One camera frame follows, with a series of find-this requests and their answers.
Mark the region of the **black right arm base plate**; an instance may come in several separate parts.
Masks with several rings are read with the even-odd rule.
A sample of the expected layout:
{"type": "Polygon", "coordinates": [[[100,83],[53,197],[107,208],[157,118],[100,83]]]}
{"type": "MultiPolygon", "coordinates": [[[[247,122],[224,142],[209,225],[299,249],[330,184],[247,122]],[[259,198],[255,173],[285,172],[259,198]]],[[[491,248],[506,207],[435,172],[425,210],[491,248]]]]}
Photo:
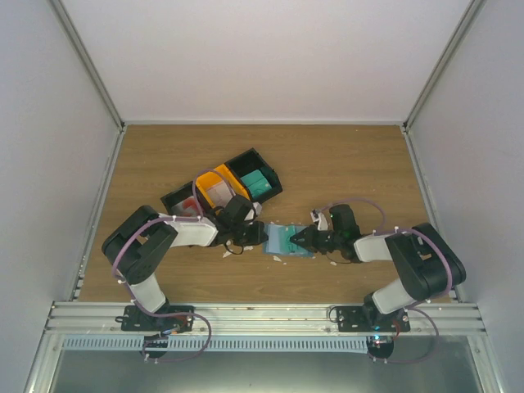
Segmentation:
{"type": "Polygon", "coordinates": [[[372,306],[353,305],[332,306],[327,319],[337,325],[339,332],[409,332],[409,316],[403,310],[390,314],[380,314],[372,306]]]}

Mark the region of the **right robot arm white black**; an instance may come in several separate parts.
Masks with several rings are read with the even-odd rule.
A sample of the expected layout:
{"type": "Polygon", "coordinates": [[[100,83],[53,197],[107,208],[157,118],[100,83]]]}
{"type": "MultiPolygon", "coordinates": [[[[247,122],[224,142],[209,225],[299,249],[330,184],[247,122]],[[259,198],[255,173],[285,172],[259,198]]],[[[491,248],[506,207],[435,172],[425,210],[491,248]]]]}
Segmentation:
{"type": "Polygon", "coordinates": [[[391,233],[361,233],[347,204],[311,212],[313,223],[290,237],[290,243],[312,253],[334,251],[351,263],[390,261],[398,278],[368,294],[363,303],[366,328],[380,332],[402,309],[449,293],[466,280],[462,261],[429,223],[391,233]]]}

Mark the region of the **teal card holder wallet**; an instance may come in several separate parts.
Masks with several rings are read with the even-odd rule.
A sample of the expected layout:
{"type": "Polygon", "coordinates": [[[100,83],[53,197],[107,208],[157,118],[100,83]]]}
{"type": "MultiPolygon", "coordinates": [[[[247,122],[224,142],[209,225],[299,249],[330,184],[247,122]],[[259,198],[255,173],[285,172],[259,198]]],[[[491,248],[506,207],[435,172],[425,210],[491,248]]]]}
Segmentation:
{"type": "Polygon", "coordinates": [[[313,257],[312,252],[291,242],[291,237],[303,229],[305,229],[304,225],[266,225],[264,231],[268,240],[263,243],[263,252],[276,256],[313,257]]]}

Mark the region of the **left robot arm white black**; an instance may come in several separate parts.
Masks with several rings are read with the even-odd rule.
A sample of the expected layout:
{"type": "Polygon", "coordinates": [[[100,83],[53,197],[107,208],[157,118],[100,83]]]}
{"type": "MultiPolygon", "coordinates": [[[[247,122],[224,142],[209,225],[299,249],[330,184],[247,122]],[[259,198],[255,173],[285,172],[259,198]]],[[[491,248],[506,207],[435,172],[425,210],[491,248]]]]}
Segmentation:
{"type": "Polygon", "coordinates": [[[261,211],[260,203],[242,195],[194,216],[166,215],[141,206],[102,243],[102,253],[111,263],[111,275],[140,309],[141,322],[158,331],[169,320],[169,301],[156,279],[167,251],[190,246],[258,246],[269,239],[264,223],[257,219],[261,211]]]}

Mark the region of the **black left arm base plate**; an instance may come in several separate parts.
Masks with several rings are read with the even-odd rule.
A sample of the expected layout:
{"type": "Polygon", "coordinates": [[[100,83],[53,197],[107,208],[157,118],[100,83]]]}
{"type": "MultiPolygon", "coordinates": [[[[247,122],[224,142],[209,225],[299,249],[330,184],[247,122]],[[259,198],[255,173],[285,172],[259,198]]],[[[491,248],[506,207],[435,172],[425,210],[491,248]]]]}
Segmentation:
{"type": "Polygon", "coordinates": [[[128,305],[124,308],[123,314],[115,318],[115,321],[124,332],[165,332],[167,330],[172,332],[190,332],[192,330],[193,317],[192,315],[186,315],[186,313],[192,314],[194,311],[194,307],[188,305],[165,306],[160,309],[160,312],[167,314],[183,313],[183,315],[158,318],[145,314],[135,305],[128,305]]]}

